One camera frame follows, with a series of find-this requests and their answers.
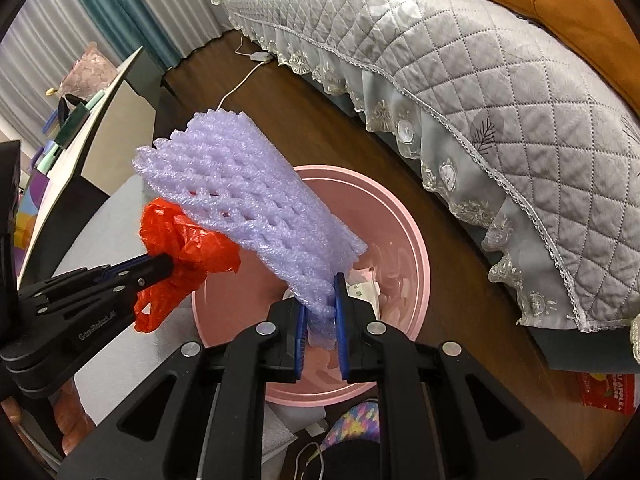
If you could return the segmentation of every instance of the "red snack package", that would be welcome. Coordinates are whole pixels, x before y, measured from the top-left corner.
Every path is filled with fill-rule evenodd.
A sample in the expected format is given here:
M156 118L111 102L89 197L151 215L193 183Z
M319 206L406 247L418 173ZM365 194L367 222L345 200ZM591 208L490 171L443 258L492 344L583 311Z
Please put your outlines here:
M178 304L197 290L208 272L238 272L239 246L225 235L207 231L180 206L156 198L142 213L140 238L151 256L167 253L174 272L166 280L141 290L134 307L135 329L153 332ZM143 309L150 304L149 314Z
M640 403L640 375L578 373L582 403L633 415Z

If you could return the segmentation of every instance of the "brown leather cushion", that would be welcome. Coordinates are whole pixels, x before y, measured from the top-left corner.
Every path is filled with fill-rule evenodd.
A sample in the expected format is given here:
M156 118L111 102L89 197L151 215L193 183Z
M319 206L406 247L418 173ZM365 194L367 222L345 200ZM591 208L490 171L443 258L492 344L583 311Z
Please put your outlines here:
M492 0L543 23L640 115L640 43L613 0Z

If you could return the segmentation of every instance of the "pink trash can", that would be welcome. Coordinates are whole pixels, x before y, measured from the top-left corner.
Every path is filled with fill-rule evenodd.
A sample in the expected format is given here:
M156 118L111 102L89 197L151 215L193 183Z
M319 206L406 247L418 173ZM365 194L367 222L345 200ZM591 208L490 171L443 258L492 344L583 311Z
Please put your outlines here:
M382 320L415 340L429 303L431 275L424 240L414 219L387 189L355 171L335 166L300 166L302 180L369 249L356 269L375 267ZM240 251L237 274L210 274L193 293L193 313L203 343L215 346L247 326L263 321L286 283L251 251ZM268 384L266 398L287 406L327 406L356 397L374 386L340 379L337 351L307 347L302 379Z

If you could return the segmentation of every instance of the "metal rivet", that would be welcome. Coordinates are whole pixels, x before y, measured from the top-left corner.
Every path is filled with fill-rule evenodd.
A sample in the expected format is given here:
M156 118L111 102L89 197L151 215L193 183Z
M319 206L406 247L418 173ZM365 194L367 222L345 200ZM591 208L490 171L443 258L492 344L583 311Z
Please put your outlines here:
M185 357L194 357L200 353L200 345L195 341L185 343L182 345L180 352L182 352L182 355Z
M462 346L453 341L447 341L442 345L442 351L449 357L458 357L462 354Z
M379 321L372 321L367 325L367 332L371 335L383 335L386 332L386 325Z
M271 321L263 321L255 327L255 331L260 335L271 335L276 331L276 326Z

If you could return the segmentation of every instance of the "wooden floor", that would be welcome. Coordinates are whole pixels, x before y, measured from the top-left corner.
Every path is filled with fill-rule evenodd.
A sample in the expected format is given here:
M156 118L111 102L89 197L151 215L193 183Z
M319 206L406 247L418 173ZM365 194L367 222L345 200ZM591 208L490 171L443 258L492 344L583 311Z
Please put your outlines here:
M227 33L167 74L189 115L216 108L255 65L234 54L239 38ZM511 298L487 280L488 265L476 247L396 154L275 62L260 67L224 107L247 113L292 165L343 166L394 193L419 225L431 265L429 309L418 341L463 344L564 442L586 472L600 463L628 418L584 407L576 375L546 368L527 331L516 325Z

